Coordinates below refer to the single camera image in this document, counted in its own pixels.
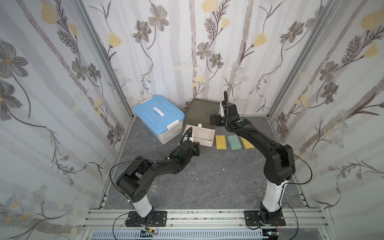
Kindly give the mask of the green three-drawer cabinet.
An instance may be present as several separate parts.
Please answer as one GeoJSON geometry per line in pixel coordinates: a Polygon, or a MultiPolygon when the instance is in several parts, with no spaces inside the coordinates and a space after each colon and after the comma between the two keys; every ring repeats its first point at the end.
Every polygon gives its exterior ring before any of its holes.
{"type": "Polygon", "coordinates": [[[186,127],[184,133],[193,128],[192,141],[199,142],[201,146],[212,147],[216,134],[216,126],[211,125],[211,115],[220,112],[220,103],[193,99],[186,115],[186,127]]]}

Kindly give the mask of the light green sponge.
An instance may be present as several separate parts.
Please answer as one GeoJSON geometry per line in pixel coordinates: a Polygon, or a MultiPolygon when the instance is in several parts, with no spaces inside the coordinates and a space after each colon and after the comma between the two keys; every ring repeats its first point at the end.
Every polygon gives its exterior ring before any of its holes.
{"type": "Polygon", "coordinates": [[[237,151],[242,148],[239,137],[237,135],[230,135],[227,137],[227,139],[232,151],[237,151]]]}

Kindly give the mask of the yellow green-backed sponge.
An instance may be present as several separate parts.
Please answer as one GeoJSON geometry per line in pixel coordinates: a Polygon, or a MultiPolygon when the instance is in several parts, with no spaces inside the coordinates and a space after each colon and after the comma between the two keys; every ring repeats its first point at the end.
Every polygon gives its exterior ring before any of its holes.
{"type": "Polygon", "coordinates": [[[226,150],[227,149],[227,143],[226,143],[226,137],[223,135],[216,135],[216,149],[217,150],[226,150]]]}

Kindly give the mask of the pale yellow sponge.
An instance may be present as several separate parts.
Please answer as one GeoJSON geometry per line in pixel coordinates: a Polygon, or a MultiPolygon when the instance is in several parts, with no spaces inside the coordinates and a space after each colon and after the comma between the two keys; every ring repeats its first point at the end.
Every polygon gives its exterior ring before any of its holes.
{"type": "Polygon", "coordinates": [[[241,137],[241,141],[243,143],[244,149],[249,150],[255,148],[253,144],[251,144],[248,140],[241,137]]]}

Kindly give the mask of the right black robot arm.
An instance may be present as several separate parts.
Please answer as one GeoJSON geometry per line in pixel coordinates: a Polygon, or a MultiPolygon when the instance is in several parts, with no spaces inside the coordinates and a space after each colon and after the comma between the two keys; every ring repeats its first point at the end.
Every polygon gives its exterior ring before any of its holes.
{"type": "Polygon", "coordinates": [[[284,191],[296,173],[294,154],[290,145],[281,145],[273,141],[256,127],[248,119],[241,118],[237,112],[237,106],[222,101],[221,113],[211,115],[211,125],[225,127],[230,133],[247,140],[265,157],[264,175],[267,188],[264,199],[258,212],[258,227],[270,226],[279,220],[282,214],[282,198],[284,191]]]}

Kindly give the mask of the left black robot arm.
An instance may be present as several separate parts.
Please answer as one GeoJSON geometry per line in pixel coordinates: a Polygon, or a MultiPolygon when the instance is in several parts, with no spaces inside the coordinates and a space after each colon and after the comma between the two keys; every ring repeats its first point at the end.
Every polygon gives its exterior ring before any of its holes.
{"type": "Polygon", "coordinates": [[[113,181],[113,186],[132,204],[135,221],[142,226],[150,226],[155,217],[155,210],[150,203],[147,193],[156,177],[180,173],[190,163],[192,157],[200,155],[200,143],[184,141],[174,149],[164,160],[148,160],[138,156],[130,162],[123,173],[113,181]]]}

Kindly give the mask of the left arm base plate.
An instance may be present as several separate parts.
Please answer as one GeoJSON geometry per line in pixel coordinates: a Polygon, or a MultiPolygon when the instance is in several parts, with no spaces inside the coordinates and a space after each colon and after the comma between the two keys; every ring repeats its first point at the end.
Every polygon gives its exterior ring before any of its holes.
{"type": "Polygon", "coordinates": [[[131,211],[125,221],[127,227],[165,227],[167,211],[151,211],[146,217],[141,217],[137,212],[131,211]]]}

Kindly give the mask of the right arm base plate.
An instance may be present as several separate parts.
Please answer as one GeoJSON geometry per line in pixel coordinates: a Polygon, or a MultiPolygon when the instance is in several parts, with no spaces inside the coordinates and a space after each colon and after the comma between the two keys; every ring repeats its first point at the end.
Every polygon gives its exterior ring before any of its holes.
{"type": "Polygon", "coordinates": [[[244,215],[247,227],[286,226],[285,217],[283,216],[282,211],[273,213],[270,213],[267,210],[244,211],[244,215]]]}

